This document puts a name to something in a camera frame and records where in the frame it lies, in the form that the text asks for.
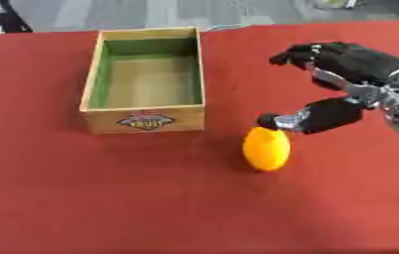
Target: red tablecloth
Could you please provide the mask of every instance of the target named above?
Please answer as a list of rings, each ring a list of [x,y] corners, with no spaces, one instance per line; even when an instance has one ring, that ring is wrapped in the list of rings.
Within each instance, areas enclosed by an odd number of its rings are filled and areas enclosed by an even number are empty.
[[[84,130],[94,37],[0,36],[0,253],[399,250],[399,135],[378,112],[293,136],[278,173],[253,174],[240,155],[259,113],[339,95],[269,56],[314,41],[399,56],[399,22],[203,34],[207,129],[184,133]]]

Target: box label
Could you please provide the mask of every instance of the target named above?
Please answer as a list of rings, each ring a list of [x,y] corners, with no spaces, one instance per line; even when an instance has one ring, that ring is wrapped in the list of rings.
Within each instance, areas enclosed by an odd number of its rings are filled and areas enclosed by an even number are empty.
[[[119,120],[120,125],[143,131],[154,131],[175,122],[174,118],[161,114],[133,114],[129,118]]]

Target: wooden crate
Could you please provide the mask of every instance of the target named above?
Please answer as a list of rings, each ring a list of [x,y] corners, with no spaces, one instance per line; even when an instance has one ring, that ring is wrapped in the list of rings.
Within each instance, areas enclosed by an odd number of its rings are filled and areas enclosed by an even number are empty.
[[[197,28],[101,31],[80,103],[93,133],[200,130]]]

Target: background floor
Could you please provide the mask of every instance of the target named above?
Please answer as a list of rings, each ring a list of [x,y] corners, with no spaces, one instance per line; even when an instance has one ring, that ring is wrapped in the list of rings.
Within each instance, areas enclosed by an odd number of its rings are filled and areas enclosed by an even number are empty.
[[[312,0],[12,0],[37,32],[399,19],[399,1],[324,11]]]

